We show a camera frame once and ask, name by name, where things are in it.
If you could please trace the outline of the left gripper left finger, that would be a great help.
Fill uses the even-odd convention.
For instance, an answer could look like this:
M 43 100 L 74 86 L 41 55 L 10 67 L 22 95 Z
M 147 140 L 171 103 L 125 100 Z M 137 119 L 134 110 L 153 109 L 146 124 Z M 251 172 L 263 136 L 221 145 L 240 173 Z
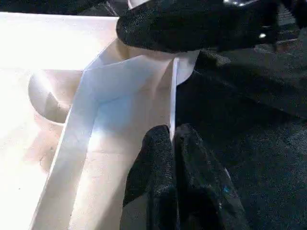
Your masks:
M 177 229 L 175 156 L 166 125 L 151 128 L 127 176 L 122 230 Z

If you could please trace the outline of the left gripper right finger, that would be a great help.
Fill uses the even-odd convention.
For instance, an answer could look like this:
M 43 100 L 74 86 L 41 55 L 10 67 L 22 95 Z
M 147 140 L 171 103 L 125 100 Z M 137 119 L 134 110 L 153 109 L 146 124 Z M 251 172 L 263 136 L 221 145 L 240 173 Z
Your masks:
M 183 230 L 249 230 L 231 178 L 190 125 L 175 136 L 179 217 Z

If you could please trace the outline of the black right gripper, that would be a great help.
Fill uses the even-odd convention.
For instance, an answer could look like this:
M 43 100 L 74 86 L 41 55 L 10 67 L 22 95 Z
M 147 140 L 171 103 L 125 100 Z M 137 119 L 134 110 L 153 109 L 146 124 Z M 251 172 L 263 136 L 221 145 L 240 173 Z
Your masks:
M 224 5 L 237 10 L 235 29 L 223 41 L 223 50 L 255 48 L 257 45 L 278 45 L 298 39 L 307 27 L 305 0 L 225 0 Z

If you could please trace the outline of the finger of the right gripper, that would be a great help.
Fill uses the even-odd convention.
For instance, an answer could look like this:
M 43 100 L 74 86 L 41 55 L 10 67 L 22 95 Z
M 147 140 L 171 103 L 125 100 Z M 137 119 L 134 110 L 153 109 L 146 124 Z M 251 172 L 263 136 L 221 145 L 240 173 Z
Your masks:
M 126 45 L 168 53 L 228 51 L 274 43 L 275 0 L 150 0 L 117 22 Z

